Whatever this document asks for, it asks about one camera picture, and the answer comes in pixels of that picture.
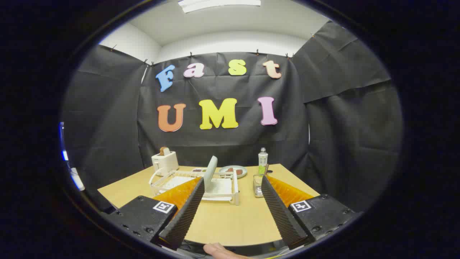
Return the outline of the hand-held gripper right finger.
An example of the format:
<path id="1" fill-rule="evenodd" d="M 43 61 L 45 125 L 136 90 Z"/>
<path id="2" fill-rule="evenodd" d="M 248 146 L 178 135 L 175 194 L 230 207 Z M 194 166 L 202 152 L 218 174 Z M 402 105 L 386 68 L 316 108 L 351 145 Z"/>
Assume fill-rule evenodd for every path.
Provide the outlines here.
<path id="1" fill-rule="evenodd" d="M 312 196 L 264 175 L 261 190 L 281 239 L 290 249 L 332 235 L 361 216 L 328 194 Z"/>

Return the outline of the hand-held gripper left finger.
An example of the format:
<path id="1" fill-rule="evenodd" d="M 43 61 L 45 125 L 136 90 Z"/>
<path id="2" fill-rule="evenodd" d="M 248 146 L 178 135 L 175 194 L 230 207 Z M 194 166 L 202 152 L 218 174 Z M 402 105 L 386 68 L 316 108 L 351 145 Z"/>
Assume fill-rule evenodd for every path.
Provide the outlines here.
<path id="1" fill-rule="evenodd" d="M 197 177 L 154 198 L 138 196 L 105 218 L 125 234 L 177 250 L 205 193 L 205 181 Z"/>

